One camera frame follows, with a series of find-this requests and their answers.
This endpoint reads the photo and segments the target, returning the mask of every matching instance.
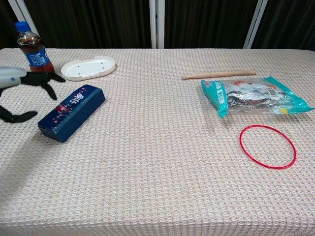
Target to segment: wooden stick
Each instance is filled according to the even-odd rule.
[[[222,72],[210,72],[210,73],[200,73],[192,75],[183,75],[183,80],[188,79],[202,79],[202,78],[213,78],[213,77],[225,77],[225,76],[241,76],[241,75],[255,75],[255,70],[232,70],[232,71],[222,71]]]

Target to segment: bottle label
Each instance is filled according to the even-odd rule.
[[[49,58],[45,49],[42,49],[41,51],[35,53],[25,53],[25,56],[31,66],[43,66],[49,62]]]

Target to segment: robotic arm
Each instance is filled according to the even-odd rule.
[[[48,84],[48,82],[53,79],[58,82],[65,82],[63,78],[55,73],[49,72],[26,72],[23,69],[15,67],[0,67],[0,97],[3,90],[17,86],[19,84],[32,85],[32,86],[41,86],[45,89],[49,96],[57,100],[56,94],[53,88]],[[34,116],[37,115],[37,112],[30,111],[23,113],[21,115],[13,115],[4,107],[0,106],[0,119],[5,122],[10,123],[19,123],[25,122]]]

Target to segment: table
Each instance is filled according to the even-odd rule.
[[[243,49],[48,49],[60,73],[74,59],[110,56],[106,77],[50,82],[3,92],[20,124],[0,122],[0,235],[315,235],[315,112],[292,116],[217,115],[200,80],[183,74],[256,69],[272,74],[315,106],[315,52]],[[0,50],[0,65],[28,68],[18,49]],[[37,122],[84,84],[103,103],[64,144]],[[238,138],[250,124],[284,132],[297,149],[286,170],[255,164]],[[293,157],[268,130],[244,142],[269,164]]]

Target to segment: blue bottle cap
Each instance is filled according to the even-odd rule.
[[[31,31],[29,24],[26,21],[19,21],[15,23],[15,27],[18,32],[24,33],[27,31]]]

